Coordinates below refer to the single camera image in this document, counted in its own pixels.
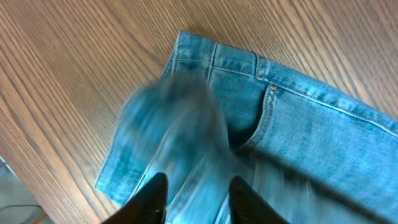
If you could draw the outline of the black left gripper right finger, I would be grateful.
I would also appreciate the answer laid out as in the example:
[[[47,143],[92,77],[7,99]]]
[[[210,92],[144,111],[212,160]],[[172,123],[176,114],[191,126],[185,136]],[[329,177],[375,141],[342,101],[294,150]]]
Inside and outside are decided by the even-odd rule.
[[[231,224],[289,224],[241,177],[229,184]]]

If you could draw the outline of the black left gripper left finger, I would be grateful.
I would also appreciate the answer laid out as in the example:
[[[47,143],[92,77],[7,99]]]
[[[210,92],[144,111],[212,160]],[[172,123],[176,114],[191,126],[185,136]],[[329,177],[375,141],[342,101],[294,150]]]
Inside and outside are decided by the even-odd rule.
[[[102,224],[164,224],[168,179],[158,172],[132,199]]]

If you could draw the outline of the light blue denim jeans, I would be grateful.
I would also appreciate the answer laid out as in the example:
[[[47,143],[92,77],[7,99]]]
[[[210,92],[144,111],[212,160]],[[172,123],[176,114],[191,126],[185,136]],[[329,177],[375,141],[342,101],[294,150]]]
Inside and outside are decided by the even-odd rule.
[[[167,175],[167,223],[230,223],[241,176],[290,223],[396,223],[397,121],[263,56],[179,32],[120,110],[95,188],[125,205]]]

